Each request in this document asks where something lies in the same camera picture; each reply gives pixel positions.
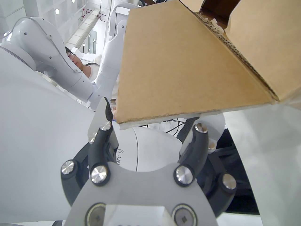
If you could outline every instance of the cardboard box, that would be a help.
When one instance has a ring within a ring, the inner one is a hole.
[[[217,0],[222,6],[211,10],[228,24],[226,37],[200,14],[204,5],[210,12],[214,0],[174,0],[129,12],[118,123],[275,102],[301,107],[301,0],[237,0],[231,12],[234,1]]]

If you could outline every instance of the white shirt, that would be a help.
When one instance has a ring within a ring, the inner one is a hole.
[[[89,65],[91,68],[91,74],[89,76],[89,80],[92,82],[97,78],[98,70],[99,70],[99,65]]]
[[[93,82],[97,78],[98,70],[99,70],[99,65],[89,65],[91,68],[91,74],[89,76],[89,80]],[[117,99],[117,92],[118,92],[118,84],[119,84],[119,75],[116,79],[116,82],[114,84],[114,88],[112,91],[112,99]]]

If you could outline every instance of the metal screw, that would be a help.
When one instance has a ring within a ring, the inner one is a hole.
[[[107,175],[108,175],[108,170],[105,166],[103,165],[97,166],[91,172],[91,181],[94,184],[100,184],[106,179]]]
[[[185,204],[180,204],[174,208],[172,217],[177,226],[196,226],[197,216],[195,212]]]
[[[87,226],[102,226],[105,213],[105,204],[98,203],[92,206],[87,213]]]
[[[177,180],[185,185],[190,184],[193,181],[193,175],[192,172],[190,171],[190,169],[186,166],[179,166],[176,170],[175,170],[175,176],[177,178]]]
[[[112,123],[110,121],[106,121],[104,125],[100,126],[100,129],[103,131],[107,131],[111,128]]]
[[[225,173],[223,175],[223,184],[227,189],[234,190],[236,188],[236,180],[232,175]]]
[[[67,160],[61,167],[60,171],[62,174],[67,175],[71,173],[74,169],[74,162],[72,160]]]
[[[198,131],[200,133],[207,133],[208,132],[208,129],[207,129],[205,124],[198,123],[194,126],[194,128],[196,129],[196,131]]]
[[[216,149],[216,145],[213,141],[209,140],[209,144],[208,144],[208,153],[213,153]]]

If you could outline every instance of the nfc logo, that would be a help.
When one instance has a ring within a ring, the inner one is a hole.
[[[117,163],[118,165],[120,165],[121,154],[123,154],[123,153],[124,153],[124,151],[123,151],[122,149],[118,149],[118,150],[117,150],[116,163]]]

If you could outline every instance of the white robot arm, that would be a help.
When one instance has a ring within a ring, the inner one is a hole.
[[[106,44],[96,84],[92,84],[68,58],[58,31],[42,18],[23,18],[12,30],[9,40],[0,47],[96,110],[101,97],[111,99],[120,70],[125,29],[126,21],[122,20],[117,26],[116,36]]]
[[[42,18],[23,18],[0,47],[83,101],[93,92],[89,79],[68,58],[56,28]]]

